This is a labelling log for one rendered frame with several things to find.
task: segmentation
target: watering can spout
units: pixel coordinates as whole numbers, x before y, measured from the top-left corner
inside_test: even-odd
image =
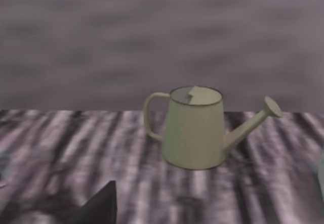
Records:
[[[239,142],[241,142],[250,132],[258,127],[268,116],[282,117],[282,111],[278,104],[270,97],[266,96],[263,109],[242,125],[228,133],[224,137],[224,150],[229,153]]]

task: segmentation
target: wooden table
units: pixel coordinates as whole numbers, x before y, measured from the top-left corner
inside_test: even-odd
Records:
[[[226,113],[227,129],[253,114]],[[165,115],[153,114],[155,131]],[[220,167],[190,171],[162,159],[140,111],[0,111],[0,152],[12,160],[0,223],[64,223],[110,180],[118,224],[324,223],[323,125],[319,114],[268,118]]]

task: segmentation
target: pale green watering can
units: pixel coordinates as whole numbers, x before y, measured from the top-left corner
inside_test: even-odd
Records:
[[[149,126],[149,103],[155,97],[168,98],[169,109],[164,137]],[[144,103],[146,133],[162,141],[164,159],[185,169],[208,169],[220,165],[230,150],[268,116],[282,117],[282,111],[270,97],[263,110],[225,135],[222,94],[213,88],[184,86],[169,94],[153,93]]]

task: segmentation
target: watering can handle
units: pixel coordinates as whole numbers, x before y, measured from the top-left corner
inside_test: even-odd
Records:
[[[152,130],[151,130],[151,127],[150,127],[150,122],[149,122],[149,104],[151,102],[151,100],[153,98],[157,98],[157,97],[161,97],[161,98],[170,98],[170,94],[166,94],[166,93],[153,93],[151,94],[146,100],[145,100],[145,103],[144,103],[144,109],[143,109],[143,112],[144,112],[144,127],[145,127],[145,131],[146,133],[158,140],[158,141],[161,141],[162,140],[162,137],[159,136],[158,134],[155,134]]]

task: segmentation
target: dark object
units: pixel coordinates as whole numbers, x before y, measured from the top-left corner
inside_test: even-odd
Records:
[[[110,181],[72,216],[68,224],[116,224],[116,220],[116,182]]]

